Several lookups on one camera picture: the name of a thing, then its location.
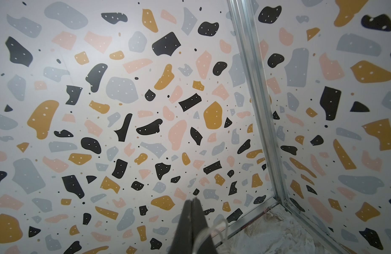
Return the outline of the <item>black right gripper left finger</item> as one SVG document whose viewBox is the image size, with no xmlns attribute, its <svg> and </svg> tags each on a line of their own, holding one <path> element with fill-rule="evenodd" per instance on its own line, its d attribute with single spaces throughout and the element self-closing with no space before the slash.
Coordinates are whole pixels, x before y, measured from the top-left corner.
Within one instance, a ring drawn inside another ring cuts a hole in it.
<svg viewBox="0 0 391 254">
<path fill-rule="evenodd" d="M 175 236 L 168 254 L 191 254 L 192 253 L 192 201 L 184 203 L 183 210 L 178 222 Z"/>
</svg>

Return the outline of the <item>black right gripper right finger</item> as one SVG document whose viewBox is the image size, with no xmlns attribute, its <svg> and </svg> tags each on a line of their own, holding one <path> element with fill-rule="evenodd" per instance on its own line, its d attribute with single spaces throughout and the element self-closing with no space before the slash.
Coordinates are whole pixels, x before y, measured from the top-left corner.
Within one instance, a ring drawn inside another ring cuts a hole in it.
<svg viewBox="0 0 391 254">
<path fill-rule="evenodd" d="M 217 254 L 200 200 L 194 198 L 191 211 L 192 252 L 194 254 Z"/>
</svg>

